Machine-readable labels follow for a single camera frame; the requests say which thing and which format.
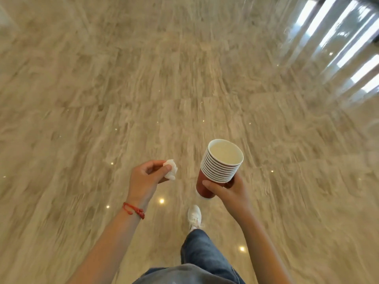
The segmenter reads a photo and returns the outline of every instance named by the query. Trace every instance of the red string bracelet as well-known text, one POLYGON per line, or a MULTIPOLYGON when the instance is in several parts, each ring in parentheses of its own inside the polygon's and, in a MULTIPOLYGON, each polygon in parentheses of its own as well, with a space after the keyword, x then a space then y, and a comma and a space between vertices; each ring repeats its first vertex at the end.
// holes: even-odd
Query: red string bracelet
POLYGON ((133 212, 127 210, 127 209, 126 209, 126 206, 129 206, 131 209, 133 209, 133 210, 136 212, 136 214, 138 214, 138 215, 140 216, 140 218, 145 219, 145 214, 143 213, 143 209, 140 209, 140 208, 138 208, 138 207, 135 207, 135 206, 133 206, 133 205, 130 205, 129 203, 124 202, 124 205, 122 205, 122 208, 123 208, 123 209, 124 209, 129 215, 132 215, 133 212))

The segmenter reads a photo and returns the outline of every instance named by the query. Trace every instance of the blue jeans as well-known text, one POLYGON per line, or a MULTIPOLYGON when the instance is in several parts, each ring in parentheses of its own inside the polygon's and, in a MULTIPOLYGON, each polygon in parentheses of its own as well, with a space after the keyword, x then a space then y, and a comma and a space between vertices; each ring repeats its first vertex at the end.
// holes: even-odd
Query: blue jeans
MULTIPOLYGON (((182 264, 194 264, 213 275, 228 279, 236 284, 245 284, 209 236, 201 229, 195 229, 187 235, 180 250, 180 257, 182 264)), ((165 268, 150 268, 142 276, 162 269, 165 268)))

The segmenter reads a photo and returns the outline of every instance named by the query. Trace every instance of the white tissue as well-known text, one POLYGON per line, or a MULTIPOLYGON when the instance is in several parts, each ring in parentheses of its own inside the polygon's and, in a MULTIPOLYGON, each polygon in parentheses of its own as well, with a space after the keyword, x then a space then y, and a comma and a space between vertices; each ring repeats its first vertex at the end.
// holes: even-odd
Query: white tissue
POLYGON ((166 166, 166 165, 171 165, 172 166, 172 169, 170 172, 168 172, 164 177, 169 179, 169 180, 175 180, 175 174, 176 172, 178 171, 178 168, 174 162, 173 159, 169 159, 168 161, 166 161, 163 166, 166 166))

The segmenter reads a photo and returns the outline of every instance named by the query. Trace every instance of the hand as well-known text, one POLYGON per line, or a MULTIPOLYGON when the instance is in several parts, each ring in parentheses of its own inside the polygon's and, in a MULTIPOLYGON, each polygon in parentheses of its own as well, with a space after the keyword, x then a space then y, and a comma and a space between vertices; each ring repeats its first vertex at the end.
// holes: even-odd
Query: hand
POLYGON ((230 187, 229 189, 219 186, 214 182, 203 180, 203 185, 222 200, 226 210, 228 210, 230 215, 240 223, 246 213, 251 213, 246 186, 238 172, 236 172, 233 179, 228 184, 228 187, 230 187))
POLYGON ((164 176, 171 171, 171 165, 163 166, 166 161, 148 161, 132 169, 126 202, 146 210, 158 183, 167 181, 164 176))

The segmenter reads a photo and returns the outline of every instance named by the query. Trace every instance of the shoe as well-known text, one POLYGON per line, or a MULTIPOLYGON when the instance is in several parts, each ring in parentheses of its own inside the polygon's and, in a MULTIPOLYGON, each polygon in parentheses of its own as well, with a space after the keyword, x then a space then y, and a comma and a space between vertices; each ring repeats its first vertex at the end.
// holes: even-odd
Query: shoe
POLYGON ((192 205, 188 209, 187 217, 188 217, 189 231, 190 232, 194 229, 200 229, 201 212, 200 212, 200 208, 197 205, 192 205))

